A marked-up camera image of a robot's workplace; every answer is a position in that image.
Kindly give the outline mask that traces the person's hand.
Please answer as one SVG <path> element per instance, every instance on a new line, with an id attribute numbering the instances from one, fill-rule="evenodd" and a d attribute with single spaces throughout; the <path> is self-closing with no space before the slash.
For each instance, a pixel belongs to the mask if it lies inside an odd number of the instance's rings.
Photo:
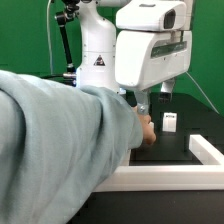
<path id="1" fill-rule="evenodd" d="M 137 108 L 133 107 L 134 112 L 136 113 L 143 132 L 143 140 L 148 145 L 152 145 L 156 141 L 156 135 L 153 128 L 150 125 L 151 117 L 149 115 L 141 115 L 137 112 Z"/>

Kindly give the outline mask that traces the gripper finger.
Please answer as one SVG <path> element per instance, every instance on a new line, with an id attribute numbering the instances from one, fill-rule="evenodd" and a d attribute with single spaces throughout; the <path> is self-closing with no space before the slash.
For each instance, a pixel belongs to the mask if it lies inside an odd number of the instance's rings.
<path id="1" fill-rule="evenodd" d="M 150 108 L 149 91 L 135 91 L 134 95 L 137 102 L 137 113 L 140 115 L 148 115 Z"/>
<path id="2" fill-rule="evenodd" d="M 172 93 L 175 86 L 175 79 L 169 79 L 162 83 L 160 94 L 159 94 L 159 101 L 160 102 L 170 102 L 172 100 Z"/>

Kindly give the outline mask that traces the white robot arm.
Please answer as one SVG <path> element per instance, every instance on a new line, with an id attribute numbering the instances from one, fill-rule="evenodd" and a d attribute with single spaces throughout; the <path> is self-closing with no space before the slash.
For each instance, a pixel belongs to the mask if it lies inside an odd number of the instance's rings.
<path id="1" fill-rule="evenodd" d="M 149 112 L 150 88 L 169 102 L 175 77 L 190 66 L 195 0 L 81 0 L 82 62 L 77 85 L 135 94 Z"/>

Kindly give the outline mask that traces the grey green sleeved forearm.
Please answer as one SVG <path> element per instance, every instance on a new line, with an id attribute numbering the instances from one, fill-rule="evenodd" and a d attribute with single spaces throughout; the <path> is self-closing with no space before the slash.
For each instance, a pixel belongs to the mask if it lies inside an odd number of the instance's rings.
<path id="1" fill-rule="evenodd" d="M 67 224 L 142 138 L 111 90 L 0 70 L 0 224 Z"/>

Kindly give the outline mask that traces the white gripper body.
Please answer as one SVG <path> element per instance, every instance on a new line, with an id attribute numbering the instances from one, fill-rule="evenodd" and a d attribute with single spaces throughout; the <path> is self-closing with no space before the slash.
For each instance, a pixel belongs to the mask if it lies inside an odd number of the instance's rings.
<path id="1" fill-rule="evenodd" d="M 121 31 L 117 37 L 115 80 L 126 90 L 144 90 L 189 69 L 192 32 Z"/>

